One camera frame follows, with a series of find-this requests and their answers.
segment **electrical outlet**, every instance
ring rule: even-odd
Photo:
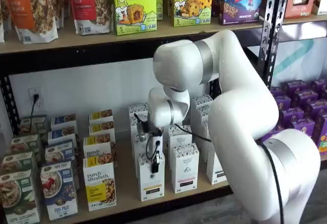
[[[44,111],[41,87],[29,88],[28,92],[30,96],[31,105],[33,105],[34,103],[34,95],[39,95],[39,99],[36,101],[34,106],[34,111]]]

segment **white robotic arm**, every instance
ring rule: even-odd
[[[162,45],[154,55],[153,68],[171,99],[174,92],[168,90],[187,92],[191,87],[219,77],[223,94],[211,105],[208,125],[228,183],[254,219],[279,223],[271,164],[254,141],[276,125],[278,107],[236,35],[232,31],[221,31],[195,43],[181,40]],[[173,108],[166,106],[164,120],[160,121],[160,107],[167,97],[162,96],[160,103],[152,100],[150,92],[149,115],[156,127],[182,122],[190,104],[188,98],[185,103],[188,106],[179,102]],[[182,115],[174,120],[172,114],[176,113]],[[265,145],[277,171],[285,223],[299,223],[319,173],[317,147],[307,135],[296,130],[285,130],[265,141]]]

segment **floor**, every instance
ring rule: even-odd
[[[301,224],[327,223],[327,170],[319,174]],[[233,195],[146,218],[130,224],[253,224]]]

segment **purely elizabeth granola bag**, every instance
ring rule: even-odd
[[[5,0],[18,38],[24,44],[49,43],[58,38],[52,0]]]
[[[109,33],[112,29],[112,0],[71,0],[76,33]]]

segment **red label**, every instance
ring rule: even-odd
[[[71,0],[75,20],[96,20],[95,0]]]

